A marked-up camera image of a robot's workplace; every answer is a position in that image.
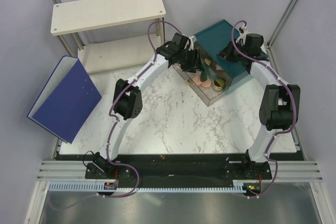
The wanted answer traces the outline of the smoked clear drawer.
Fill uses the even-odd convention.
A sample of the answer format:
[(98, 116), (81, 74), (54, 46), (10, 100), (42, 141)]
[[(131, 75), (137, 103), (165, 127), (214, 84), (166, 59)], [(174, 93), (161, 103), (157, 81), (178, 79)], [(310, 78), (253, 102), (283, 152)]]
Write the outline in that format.
[(198, 73), (183, 72), (178, 64), (173, 65), (173, 68), (206, 106), (213, 105), (227, 94), (228, 88), (226, 87), (219, 91), (215, 90), (213, 80), (211, 80), (211, 85), (206, 88), (195, 82), (196, 76), (199, 76)]
[(195, 49), (199, 50), (199, 56), (204, 66), (205, 72), (207, 73), (207, 78), (213, 81), (217, 78), (223, 78), (226, 80), (225, 87), (229, 88), (233, 77), (199, 43), (196, 42), (194, 47)]

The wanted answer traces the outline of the pink makeup sponge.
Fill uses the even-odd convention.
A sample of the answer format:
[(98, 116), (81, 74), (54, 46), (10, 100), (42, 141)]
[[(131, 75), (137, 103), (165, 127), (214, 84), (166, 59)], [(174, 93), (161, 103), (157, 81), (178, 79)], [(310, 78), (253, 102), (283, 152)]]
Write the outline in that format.
[(202, 81), (201, 81), (201, 77), (200, 77), (199, 75), (195, 75), (195, 76), (193, 77), (193, 82), (194, 82), (197, 86), (201, 85), (201, 83), (202, 83)]
[(204, 88), (209, 88), (212, 85), (211, 80), (207, 80), (201, 83), (201, 86)]

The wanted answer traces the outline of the gold cosmetic jar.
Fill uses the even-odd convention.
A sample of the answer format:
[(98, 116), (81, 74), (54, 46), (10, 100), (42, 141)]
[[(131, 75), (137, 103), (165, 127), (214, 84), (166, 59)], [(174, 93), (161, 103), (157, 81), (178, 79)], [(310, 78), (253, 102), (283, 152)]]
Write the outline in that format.
[(213, 81), (213, 89), (217, 92), (222, 91), (226, 85), (226, 80), (223, 78), (217, 78)]

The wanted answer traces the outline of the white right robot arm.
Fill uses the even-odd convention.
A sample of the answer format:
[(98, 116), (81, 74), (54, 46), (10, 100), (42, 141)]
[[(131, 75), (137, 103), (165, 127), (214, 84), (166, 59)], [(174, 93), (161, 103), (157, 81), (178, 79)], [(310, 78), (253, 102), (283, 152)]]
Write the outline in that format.
[(267, 57), (262, 56), (262, 35), (241, 33), (218, 54), (229, 62), (241, 62), (264, 90), (259, 108), (260, 130), (253, 145), (246, 151), (239, 172), (248, 179), (271, 178), (269, 155), (276, 137), (292, 131), (297, 122), (300, 87), (289, 84), (274, 71)]

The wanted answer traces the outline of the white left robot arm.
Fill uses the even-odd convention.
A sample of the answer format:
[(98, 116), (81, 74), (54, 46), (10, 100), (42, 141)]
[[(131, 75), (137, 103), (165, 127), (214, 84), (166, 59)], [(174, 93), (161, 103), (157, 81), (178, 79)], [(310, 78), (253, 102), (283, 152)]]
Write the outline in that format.
[(111, 179), (118, 170), (116, 163), (119, 147), (130, 123), (143, 108), (142, 91), (162, 72), (174, 64), (180, 65), (184, 72), (204, 71), (199, 49), (194, 47), (195, 36), (186, 37), (175, 33), (171, 41), (154, 49), (154, 56), (134, 76), (116, 82), (113, 104), (109, 116), (114, 124), (101, 150), (93, 155), (93, 162), (87, 164), (86, 179)]

